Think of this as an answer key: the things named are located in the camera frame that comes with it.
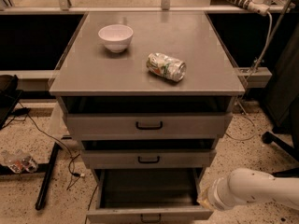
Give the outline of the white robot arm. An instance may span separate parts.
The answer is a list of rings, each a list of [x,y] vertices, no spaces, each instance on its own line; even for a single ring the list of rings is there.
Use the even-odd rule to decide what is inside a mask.
[[[238,168],[226,177],[216,179],[198,195],[197,202],[219,211],[270,202],[299,210],[299,178],[274,177],[265,172]]]

